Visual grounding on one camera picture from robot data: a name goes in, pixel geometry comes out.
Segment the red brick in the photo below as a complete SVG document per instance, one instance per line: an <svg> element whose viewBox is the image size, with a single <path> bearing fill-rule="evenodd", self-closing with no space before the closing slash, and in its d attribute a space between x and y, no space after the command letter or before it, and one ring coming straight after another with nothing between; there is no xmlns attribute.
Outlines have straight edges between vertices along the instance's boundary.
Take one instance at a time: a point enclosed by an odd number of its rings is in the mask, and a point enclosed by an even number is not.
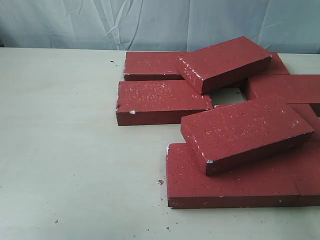
<svg viewBox="0 0 320 240"><path fill-rule="evenodd" d="M263 97L184 116L180 131L212 176L301 146L315 130L285 99Z"/></svg>
<svg viewBox="0 0 320 240"><path fill-rule="evenodd" d="M125 55L125 81L182 80L178 72L179 51L128 51Z"/></svg>
<svg viewBox="0 0 320 240"><path fill-rule="evenodd" d="M287 207L300 193L278 157L207 176L185 143L166 150L167 204L173 209Z"/></svg>
<svg viewBox="0 0 320 240"><path fill-rule="evenodd" d="M320 76L318 74L278 74L250 77L245 88L247 100L282 97L290 103L319 104Z"/></svg>
<svg viewBox="0 0 320 240"><path fill-rule="evenodd" d="M260 73L260 75L289 75L287 67L279 57L277 52L271 52L272 59L268 68Z"/></svg>
<svg viewBox="0 0 320 240"><path fill-rule="evenodd" d="M299 192L294 207L320 205L320 144L309 142L289 153L288 168Z"/></svg>
<svg viewBox="0 0 320 240"><path fill-rule="evenodd" d="M204 95L265 71L272 58L270 52L241 36L182 53L177 57L177 71Z"/></svg>
<svg viewBox="0 0 320 240"><path fill-rule="evenodd" d="M180 124L184 116L212 109L209 95L197 93L185 80L118 83L119 126Z"/></svg>

